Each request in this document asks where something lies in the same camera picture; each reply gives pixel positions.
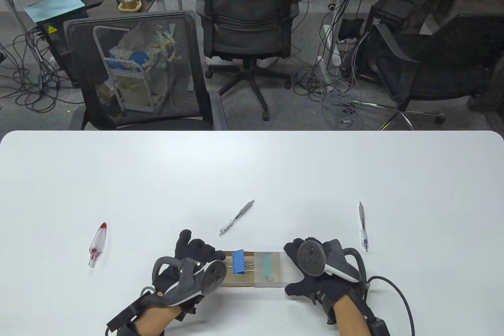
silver pen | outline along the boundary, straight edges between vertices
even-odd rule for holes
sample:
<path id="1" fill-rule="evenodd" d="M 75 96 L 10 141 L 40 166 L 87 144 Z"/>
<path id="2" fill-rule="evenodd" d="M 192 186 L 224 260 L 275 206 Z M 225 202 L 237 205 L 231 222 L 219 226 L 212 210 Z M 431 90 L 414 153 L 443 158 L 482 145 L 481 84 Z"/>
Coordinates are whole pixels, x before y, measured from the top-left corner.
<path id="1" fill-rule="evenodd" d="M 360 218 L 360 241 L 364 249 L 368 250 L 369 243 L 367 242 L 366 218 L 364 217 L 364 206 L 359 202 L 359 218 Z"/>
<path id="2" fill-rule="evenodd" d="M 236 221 L 238 219 L 240 219 L 247 211 L 248 209 L 250 209 L 252 207 L 252 205 L 254 204 L 254 199 L 252 199 L 252 201 L 248 202 L 244 207 L 243 209 L 241 209 L 238 214 L 236 214 L 236 217 L 234 217 L 233 219 L 229 219 L 229 222 L 226 223 L 224 226 L 222 226 L 219 230 L 219 236 L 222 236 L 224 235 L 227 230 L 229 230 L 233 224 L 236 223 Z"/>

forearm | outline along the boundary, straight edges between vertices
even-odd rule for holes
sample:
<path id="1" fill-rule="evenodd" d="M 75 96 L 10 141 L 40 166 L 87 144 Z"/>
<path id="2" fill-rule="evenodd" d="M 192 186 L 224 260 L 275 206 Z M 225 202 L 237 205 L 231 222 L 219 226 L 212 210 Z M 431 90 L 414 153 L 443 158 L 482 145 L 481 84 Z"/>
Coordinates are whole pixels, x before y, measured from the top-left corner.
<path id="1" fill-rule="evenodd" d="M 366 319 L 348 295 L 333 306 L 341 336 L 371 336 Z"/>
<path id="2" fill-rule="evenodd" d="M 180 306 L 146 309 L 133 323 L 140 336 L 159 336 L 161 332 L 182 312 Z"/>

glove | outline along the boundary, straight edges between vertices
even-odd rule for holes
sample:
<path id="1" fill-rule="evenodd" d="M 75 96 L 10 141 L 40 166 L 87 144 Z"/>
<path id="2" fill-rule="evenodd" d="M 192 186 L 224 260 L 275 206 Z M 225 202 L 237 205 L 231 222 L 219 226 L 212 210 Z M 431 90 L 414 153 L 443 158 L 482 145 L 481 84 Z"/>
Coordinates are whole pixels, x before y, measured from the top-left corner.
<path id="1" fill-rule="evenodd" d="M 322 243 L 315 238 L 307 238 L 306 240 L 313 240 L 322 245 Z M 306 274 L 297 264 L 297 252 L 304 241 L 303 239 L 297 238 L 292 243 L 287 243 L 284 246 L 285 253 L 304 275 L 304 278 L 300 282 L 288 284 L 285 287 L 285 293 L 289 296 L 307 297 L 313 304 L 316 304 L 315 300 L 317 300 L 322 304 L 324 312 L 328 316 L 328 324 L 335 324 L 333 305 L 344 295 L 349 293 L 351 289 L 356 288 L 358 284 L 353 284 L 343 278 L 335 275 L 328 275 L 327 273 L 323 273 L 318 277 Z"/>
<path id="2" fill-rule="evenodd" d="M 212 262 L 214 260 L 224 260 L 225 257 L 226 255 L 222 251 L 216 251 L 213 246 L 206 244 L 203 240 L 191 240 L 190 230 L 183 230 L 180 233 L 177 244 L 175 246 L 175 258 L 178 260 L 191 258 L 193 260 L 196 260 L 197 262 L 206 264 L 207 262 Z M 174 283 L 178 282 L 179 279 L 180 272 L 178 268 L 176 266 L 170 265 L 156 277 L 152 285 L 156 289 L 156 293 L 159 291 L 166 293 L 166 291 Z M 177 317 L 177 320 L 182 321 L 187 313 L 196 313 L 195 305 L 200 303 L 202 298 L 203 295 L 198 295 L 180 304 L 182 313 Z"/>

chair base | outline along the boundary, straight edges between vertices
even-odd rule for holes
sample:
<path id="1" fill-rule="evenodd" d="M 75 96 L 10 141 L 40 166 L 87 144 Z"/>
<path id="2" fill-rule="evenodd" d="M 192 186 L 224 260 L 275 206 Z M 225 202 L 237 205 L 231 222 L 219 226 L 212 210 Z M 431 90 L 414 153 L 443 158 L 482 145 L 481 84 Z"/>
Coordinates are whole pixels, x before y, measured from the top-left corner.
<path id="1" fill-rule="evenodd" d="M 278 79 L 285 79 L 285 88 L 290 89 L 290 75 L 287 73 L 280 73 L 276 71 L 272 71 L 267 68 L 260 68 L 256 66 L 256 62 L 254 60 L 244 60 L 243 67 L 231 66 L 231 65 L 211 65 L 208 66 L 208 70 L 205 72 L 206 78 L 211 78 L 214 74 L 214 71 L 223 71 L 223 72 L 235 72 L 236 75 L 229 80 L 225 86 L 219 89 L 218 93 L 220 95 L 225 94 L 229 89 L 234 87 L 236 84 L 241 82 L 242 80 L 248 82 L 252 87 L 257 99 L 261 103 L 263 107 L 263 121 L 270 120 L 270 112 L 268 111 L 268 104 L 264 100 L 261 91 L 259 90 L 259 86 L 255 80 L 256 77 L 272 77 Z"/>
<path id="2" fill-rule="evenodd" d="M 415 125 L 413 124 L 413 122 L 411 121 L 410 117 L 408 116 L 408 114 L 418 114 L 418 115 L 428 115 L 428 116 L 434 116 L 436 117 L 435 118 L 435 123 L 441 125 L 443 123 L 445 123 L 445 116 L 446 114 L 443 114 L 443 113 L 432 113 L 430 111 L 421 111 L 421 110 L 399 110 L 393 106 L 387 106 L 387 105 L 381 105 L 381 104 L 373 104 L 371 102 L 363 102 L 363 101 L 357 101 L 357 100 L 351 100 L 351 103 L 353 104 L 356 104 L 356 105 L 362 105 L 362 106 L 367 106 L 369 108 L 374 108 L 374 109 L 388 109 L 388 110 L 394 110 L 395 113 L 394 115 L 387 121 L 385 122 L 379 129 L 378 131 L 383 131 L 384 129 L 386 129 L 386 127 L 389 126 L 389 124 L 392 123 L 392 121 L 394 119 L 396 119 L 396 117 L 398 115 L 400 115 L 404 120 L 405 122 L 408 124 L 408 127 L 411 129 L 411 130 L 416 130 L 415 128 Z"/>

clear plastic piece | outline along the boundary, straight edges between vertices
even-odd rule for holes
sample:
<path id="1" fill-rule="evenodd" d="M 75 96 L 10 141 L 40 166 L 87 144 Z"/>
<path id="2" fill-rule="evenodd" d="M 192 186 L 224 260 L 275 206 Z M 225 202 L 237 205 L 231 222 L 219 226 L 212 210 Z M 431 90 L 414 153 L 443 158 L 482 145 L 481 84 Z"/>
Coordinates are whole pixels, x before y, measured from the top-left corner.
<path id="1" fill-rule="evenodd" d="M 103 222 L 100 228 L 96 231 L 96 235 L 91 242 L 91 246 L 89 247 L 89 266 L 93 267 L 96 257 L 100 253 L 103 252 L 103 248 L 105 247 L 105 239 L 107 236 L 107 224 Z"/>

